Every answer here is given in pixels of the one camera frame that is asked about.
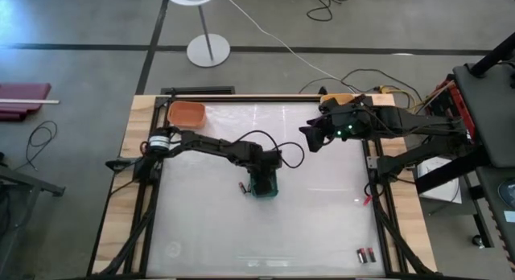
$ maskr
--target white rod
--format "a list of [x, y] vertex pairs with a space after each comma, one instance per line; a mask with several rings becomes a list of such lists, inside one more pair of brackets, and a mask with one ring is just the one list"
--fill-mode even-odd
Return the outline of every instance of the white rod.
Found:
[[0, 103], [18, 104], [59, 104], [59, 100], [35, 100], [35, 99], [2, 99]]

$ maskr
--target gray floor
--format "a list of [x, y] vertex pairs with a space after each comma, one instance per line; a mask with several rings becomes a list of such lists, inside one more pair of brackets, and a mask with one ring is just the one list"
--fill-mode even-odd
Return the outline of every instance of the gray floor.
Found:
[[[329, 23], [306, 18], [305, 12], [319, 5], [316, 0], [235, 1], [262, 27], [296, 47], [489, 49], [515, 30], [514, 0], [351, 0], [332, 8], [335, 19]], [[160, 4], [161, 0], [0, 0], [0, 44], [149, 44]], [[214, 0], [204, 11], [210, 31], [225, 36], [233, 46], [278, 45], [225, 0]], [[159, 43], [184, 45], [199, 33], [197, 10], [170, 4]], [[145, 51], [0, 48], [0, 81], [49, 82], [53, 86], [49, 97], [61, 100], [23, 123], [0, 123], [0, 150], [13, 166], [18, 165], [32, 129], [44, 120], [56, 121], [60, 132], [35, 161], [39, 172], [23, 171], [67, 187], [63, 198], [40, 197], [16, 255], [15, 273], [33, 273], [38, 279], [85, 273], [112, 176], [104, 161], [120, 149], [145, 56]], [[453, 66], [478, 59], [301, 56], [335, 76], [354, 68], [379, 68], [412, 84], [423, 96]], [[296, 93], [322, 76], [289, 54], [233, 53], [221, 66], [202, 69], [190, 64], [183, 52], [157, 52], [145, 94], [205, 85], [233, 85], [238, 93]], [[355, 74], [349, 82], [362, 89], [394, 83], [365, 73]], [[307, 92], [316, 92], [321, 85], [345, 91], [328, 80]], [[426, 223], [443, 273], [513, 279], [498, 242], [495, 249], [469, 244], [468, 238], [477, 234], [470, 216], [427, 216]]]

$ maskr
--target orange bowl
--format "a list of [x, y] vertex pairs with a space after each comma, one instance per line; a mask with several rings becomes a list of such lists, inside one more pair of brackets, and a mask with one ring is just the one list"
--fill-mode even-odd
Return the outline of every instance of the orange bowl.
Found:
[[174, 101], [167, 117], [173, 126], [200, 129], [206, 124], [206, 107], [197, 102]]

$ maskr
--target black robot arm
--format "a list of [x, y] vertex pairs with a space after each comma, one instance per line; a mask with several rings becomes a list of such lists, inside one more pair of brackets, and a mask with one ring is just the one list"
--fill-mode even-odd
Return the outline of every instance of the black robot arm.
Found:
[[309, 150], [316, 152], [335, 138], [345, 141], [397, 138], [408, 134], [447, 136], [464, 131], [461, 120], [414, 115], [394, 106], [368, 106], [363, 103], [364, 98], [365, 95], [358, 96], [344, 105], [332, 98], [320, 104], [322, 115], [307, 121], [309, 126], [299, 128], [306, 135]]
[[[171, 138], [175, 134], [180, 134], [181, 139], [171, 143]], [[142, 160], [134, 168], [134, 178], [147, 179], [158, 161], [173, 158], [188, 150], [224, 157], [231, 163], [246, 168], [250, 173], [250, 191], [254, 196], [277, 194], [275, 171], [282, 165], [280, 150], [263, 150], [262, 146], [255, 142], [229, 142], [189, 130], [180, 130], [177, 127], [158, 128], [151, 134]]]

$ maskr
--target black stand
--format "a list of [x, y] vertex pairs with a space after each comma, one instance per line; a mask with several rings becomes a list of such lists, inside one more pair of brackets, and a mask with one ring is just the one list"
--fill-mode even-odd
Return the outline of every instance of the black stand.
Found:
[[62, 196], [65, 187], [58, 187], [55, 184], [47, 183], [46, 181], [34, 178], [29, 175], [24, 175], [17, 171], [12, 171], [7, 167], [0, 166], [0, 179], [8, 182], [30, 186], [37, 191], [49, 191], [53, 196]]
[[490, 160], [482, 146], [477, 147], [465, 156], [458, 157], [443, 167], [437, 168], [415, 180], [417, 192], [421, 194], [439, 187], [450, 180], [474, 171], [477, 167], [490, 164]]

